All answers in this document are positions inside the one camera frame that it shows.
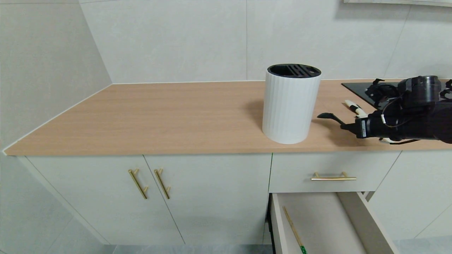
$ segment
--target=black cooktop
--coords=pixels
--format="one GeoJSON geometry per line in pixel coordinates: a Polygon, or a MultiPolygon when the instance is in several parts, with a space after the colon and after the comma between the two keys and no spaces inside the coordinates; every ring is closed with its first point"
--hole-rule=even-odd
{"type": "MultiPolygon", "coordinates": [[[[386,82],[386,83],[394,85],[395,87],[397,87],[397,84],[398,84],[398,82],[386,82]]],[[[364,93],[366,91],[366,89],[370,85],[372,85],[372,82],[342,83],[342,85],[345,86],[348,90],[352,91],[357,96],[359,96],[361,99],[365,100],[367,103],[369,103],[376,109],[382,110],[387,104],[387,102],[380,102],[379,107],[375,107],[374,101],[371,100],[370,97],[364,93]]],[[[441,87],[442,87],[441,90],[445,89],[446,83],[441,82],[441,87]]],[[[447,98],[452,99],[452,94],[447,94],[447,98]]]]}

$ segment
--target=cabinet handle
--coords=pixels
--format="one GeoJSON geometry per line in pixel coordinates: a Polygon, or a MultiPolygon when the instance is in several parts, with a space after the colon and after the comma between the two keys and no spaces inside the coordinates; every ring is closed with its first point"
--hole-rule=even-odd
{"type": "Polygon", "coordinates": [[[163,169],[154,169],[154,173],[157,176],[157,180],[159,180],[160,186],[163,189],[163,193],[165,194],[166,199],[169,199],[170,196],[168,195],[168,192],[171,189],[171,186],[168,186],[165,188],[165,186],[163,185],[162,179],[160,178],[160,175],[163,173],[163,169]]]}
{"type": "Polygon", "coordinates": [[[311,181],[356,181],[356,177],[349,177],[346,172],[342,171],[343,177],[320,177],[319,173],[314,173],[315,177],[311,181]]]}
{"type": "Polygon", "coordinates": [[[138,183],[137,178],[135,177],[136,174],[138,173],[138,171],[139,171],[139,169],[135,169],[135,171],[133,171],[132,169],[129,169],[129,174],[132,177],[133,182],[137,185],[137,188],[140,190],[140,193],[143,196],[143,198],[147,199],[145,192],[147,191],[149,186],[145,186],[144,189],[142,189],[140,187],[140,184],[138,183]]]}

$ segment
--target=cable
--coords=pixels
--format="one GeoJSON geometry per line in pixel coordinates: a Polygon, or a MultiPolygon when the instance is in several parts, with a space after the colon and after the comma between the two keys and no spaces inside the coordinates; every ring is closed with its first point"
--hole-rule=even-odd
{"type": "Polygon", "coordinates": [[[398,143],[389,143],[390,145],[403,145],[403,144],[408,144],[408,143],[413,143],[419,141],[419,139],[412,139],[412,140],[407,140],[407,141],[403,141],[403,142],[398,142],[398,143]]]}
{"type": "Polygon", "coordinates": [[[383,108],[383,110],[382,110],[382,112],[381,112],[381,121],[383,122],[384,125],[388,126],[389,128],[395,128],[395,127],[398,127],[398,126],[403,125],[403,124],[406,124],[408,121],[412,120],[412,118],[410,118],[410,119],[404,121],[403,123],[399,123],[399,124],[396,124],[396,125],[388,125],[388,124],[386,124],[386,120],[385,120],[385,110],[386,110],[386,108],[387,108],[389,105],[391,105],[393,102],[395,102],[396,100],[402,98],[403,94],[404,94],[404,93],[400,94],[399,97],[397,97],[396,99],[394,99],[394,100],[390,101],[388,104],[386,104],[386,106],[383,108]]]}

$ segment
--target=wooden countertop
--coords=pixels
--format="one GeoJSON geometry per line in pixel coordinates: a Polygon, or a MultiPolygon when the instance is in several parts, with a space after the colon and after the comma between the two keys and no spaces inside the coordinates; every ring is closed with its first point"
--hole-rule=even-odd
{"type": "Polygon", "coordinates": [[[440,141],[391,146],[377,138],[357,139],[329,119],[354,113],[350,99],[367,113],[373,107],[340,83],[323,80],[309,136],[282,145],[262,133],[264,81],[111,85],[64,112],[5,150],[8,155],[137,155],[384,151],[450,149],[440,141]]]}

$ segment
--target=cabinet door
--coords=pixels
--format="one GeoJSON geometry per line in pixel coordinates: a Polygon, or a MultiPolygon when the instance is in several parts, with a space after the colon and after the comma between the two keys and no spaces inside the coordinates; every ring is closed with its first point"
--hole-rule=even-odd
{"type": "Polygon", "coordinates": [[[416,238],[430,238],[446,235],[452,235],[452,206],[449,206],[449,208],[426,227],[416,238]]]}
{"type": "Polygon", "coordinates": [[[452,203],[452,151],[403,151],[369,203],[393,240],[415,238],[452,203]]]}
{"type": "Polygon", "coordinates": [[[110,244],[183,244],[143,156],[29,157],[50,184],[110,244]],[[141,195],[136,179],[148,186],[141,195]]]}
{"type": "Polygon", "coordinates": [[[271,154],[145,157],[186,244],[262,244],[271,154]]]}

